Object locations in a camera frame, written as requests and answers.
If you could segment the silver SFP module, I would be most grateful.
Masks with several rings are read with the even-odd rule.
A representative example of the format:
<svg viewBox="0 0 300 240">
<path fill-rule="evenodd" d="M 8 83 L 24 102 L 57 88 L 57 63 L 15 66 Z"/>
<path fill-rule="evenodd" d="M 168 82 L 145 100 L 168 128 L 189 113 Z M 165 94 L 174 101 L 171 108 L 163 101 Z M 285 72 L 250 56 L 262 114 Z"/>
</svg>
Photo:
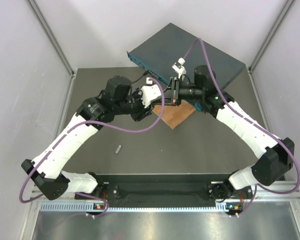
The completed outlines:
<svg viewBox="0 0 300 240">
<path fill-rule="evenodd" d="M 121 148 L 122 148 L 122 145 L 119 145 L 117 147 L 117 149 L 115 150 L 115 154 L 118 154 L 120 152 Z"/>
</svg>

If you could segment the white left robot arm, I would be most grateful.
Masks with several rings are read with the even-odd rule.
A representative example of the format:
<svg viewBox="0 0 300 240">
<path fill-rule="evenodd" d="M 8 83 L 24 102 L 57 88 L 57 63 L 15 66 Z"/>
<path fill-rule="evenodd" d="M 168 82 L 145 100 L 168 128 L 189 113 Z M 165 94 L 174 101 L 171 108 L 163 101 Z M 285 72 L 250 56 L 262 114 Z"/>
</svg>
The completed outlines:
<svg viewBox="0 0 300 240">
<path fill-rule="evenodd" d="M 94 173 L 71 173 L 63 168 L 76 151 L 103 127 L 137 134 L 149 131 L 157 124 L 154 122 L 143 129 L 126 129 L 111 124 L 115 116 L 120 115 L 129 115 L 139 122 L 150 115 L 155 100 L 164 101 L 163 89 L 155 79 L 148 78 L 146 84 L 135 91 L 131 85 L 126 77 L 110 78 L 97 96 L 82 102 L 68 125 L 41 154 L 22 162 L 27 177 L 19 193 L 21 203 L 27 203 L 23 193 L 29 181 L 33 181 L 41 195 L 50 201 L 65 193 L 83 193 L 95 199 L 103 194 L 104 187 Z"/>
</svg>

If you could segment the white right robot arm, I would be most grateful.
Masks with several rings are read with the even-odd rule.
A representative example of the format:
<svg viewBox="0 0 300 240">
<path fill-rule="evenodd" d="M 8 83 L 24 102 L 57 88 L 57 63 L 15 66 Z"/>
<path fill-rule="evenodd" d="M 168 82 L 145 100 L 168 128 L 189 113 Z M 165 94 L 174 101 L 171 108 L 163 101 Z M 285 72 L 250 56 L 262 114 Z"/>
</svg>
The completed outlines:
<svg viewBox="0 0 300 240">
<path fill-rule="evenodd" d="M 197 66 L 193 82 L 184 82 L 188 75 L 179 63 L 172 69 L 177 75 L 167 85 L 165 103 L 178 106 L 182 100 L 197 100 L 204 113 L 230 128 L 257 157 L 255 164 L 235 171 L 224 181 L 227 197 L 235 198 L 252 185 L 268 187 L 294 167 L 294 142 L 288 137 L 280 139 L 245 113 L 231 95 L 220 89 L 210 66 Z"/>
</svg>

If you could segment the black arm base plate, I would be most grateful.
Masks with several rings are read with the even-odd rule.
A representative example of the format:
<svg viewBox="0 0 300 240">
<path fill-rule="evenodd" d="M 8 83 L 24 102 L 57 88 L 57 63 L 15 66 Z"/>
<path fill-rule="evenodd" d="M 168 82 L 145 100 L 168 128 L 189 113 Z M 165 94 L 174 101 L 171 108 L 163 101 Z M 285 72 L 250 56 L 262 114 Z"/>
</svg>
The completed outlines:
<svg viewBox="0 0 300 240">
<path fill-rule="evenodd" d="M 227 173 L 101 174 L 91 195 L 116 207 L 200 207 L 252 198 L 251 187 L 231 190 L 228 177 Z"/>
</svg>

